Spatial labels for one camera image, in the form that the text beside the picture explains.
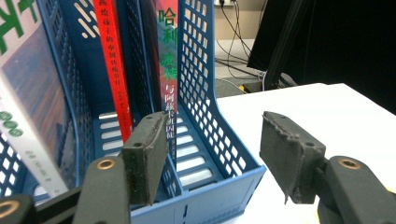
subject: book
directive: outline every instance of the book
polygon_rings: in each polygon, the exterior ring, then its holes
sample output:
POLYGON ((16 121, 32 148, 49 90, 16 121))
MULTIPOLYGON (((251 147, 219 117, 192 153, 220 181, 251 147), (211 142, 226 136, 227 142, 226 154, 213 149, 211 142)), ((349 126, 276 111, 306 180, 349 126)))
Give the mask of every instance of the book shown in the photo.
POLYGON ((122 58, 117 8, 114 0, 94 0, 110 89, 120 124, 122 142, 132 133, 133 118, 122 58))
POLYGON ((159 83, 162 110, 169 115, 166 138, 171 158, 176 164, 177 123, 177 0, 156 0, 159 83))
POLYGON ((56 196, 75 183, 75 172, 59 167, 75 146, 62 83, 36 2, 8 0, 0 9, 7 14, 0 15, 0 132, 56 196))

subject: green circle logo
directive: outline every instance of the green circle logo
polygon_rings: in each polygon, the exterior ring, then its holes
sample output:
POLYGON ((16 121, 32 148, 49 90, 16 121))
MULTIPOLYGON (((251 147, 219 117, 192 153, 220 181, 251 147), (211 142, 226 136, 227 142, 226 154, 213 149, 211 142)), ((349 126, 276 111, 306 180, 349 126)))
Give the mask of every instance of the green circle logo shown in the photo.
POLYGON ((4 121, 3 126, 8 129, 15 129, 18 127, 18 123, 13 120, 4 121))
POLYGON ((21 129, 11 129, 8 133, 13 137, 20 137, 23 134, 23 131, 21 129))
POLYGON ((0 111, 0 120, 11 120, 12 115, 6 111, 0 111))

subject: red book spine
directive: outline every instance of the red book spine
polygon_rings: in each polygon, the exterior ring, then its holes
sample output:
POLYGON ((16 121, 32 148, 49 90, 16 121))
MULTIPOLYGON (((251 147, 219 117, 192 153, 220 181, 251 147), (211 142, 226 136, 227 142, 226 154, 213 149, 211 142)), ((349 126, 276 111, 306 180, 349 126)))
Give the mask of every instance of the red book spine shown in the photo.
POLYGON ((102 49, 105 55, 114 106, 120 123, 122 141, 126 142, 132 133, 133 119, 130 112, 123 66, 118 14, 113 0, 93 0, 93 6, 99 27, 102 49))

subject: grid pattern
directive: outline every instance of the grid pattern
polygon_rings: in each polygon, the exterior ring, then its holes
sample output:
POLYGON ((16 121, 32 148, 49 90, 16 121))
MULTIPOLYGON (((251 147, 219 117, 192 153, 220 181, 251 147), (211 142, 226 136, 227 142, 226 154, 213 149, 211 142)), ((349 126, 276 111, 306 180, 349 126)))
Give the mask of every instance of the grid pattern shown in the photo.
POLYGON ((137 109, 141 117, 154 113, 152 92, 149 85, 149 66, 146 58, 145 37, 141 21, 140 1, 129 0, 126 2, 128 8, 129 37, 132 47, 132 64, 134 69, 133 83, 134 96, 137 109))
POLYGON ((241 175, 249 155, 219 114, 214 90, 213 1, 185 0, 181 12, 179 101, 225 178, 241 175))
POLYGON ((64 157, 59 161, 63 172, 76 172, 76 183, 73 183, 72 186, 74 187, 79 185, 85 170, 93 160, 91 110, 88 107, 78 73, 78 65, 66 31, 59 1, 42 0, 37 3, 69 105, 72 121, 69 123, 67 137, 70 137, 72 133, 74 135, 72 137, 76 139, 76 151, 63 152, 64 157))
POLYGON ((0 133, 0 197, 22 193, 26 167, 0 133))

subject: brass screw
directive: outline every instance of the brass screw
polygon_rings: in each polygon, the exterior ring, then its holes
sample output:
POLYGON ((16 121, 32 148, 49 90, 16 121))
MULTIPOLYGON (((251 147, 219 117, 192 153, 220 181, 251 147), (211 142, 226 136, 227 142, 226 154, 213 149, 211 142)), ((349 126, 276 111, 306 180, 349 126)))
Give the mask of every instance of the brass screw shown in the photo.
POLYGON ((351 170, 359 170, 361 168, 361 165, 353 160, 350 159, 340 159, 338 161, 342 166, 351 169, 351 170))
POLYGON ((15 212, 18 207, 20 207, 20 202, 18 201, 7 201, 7 202, 3 202, 0 203, 0 208, 1 207, 5 207, 6 209, 0 209, 0 218, 6 217, 10 214, 12 214, 13 212, 15 212))
POLYGON ((115 165, 116 165, 116 162, 113 160, 103 160, 103 161, 98 162, 98 164, 96 165, 96 168, 98 168, 99 170, 108 170, 115 165))

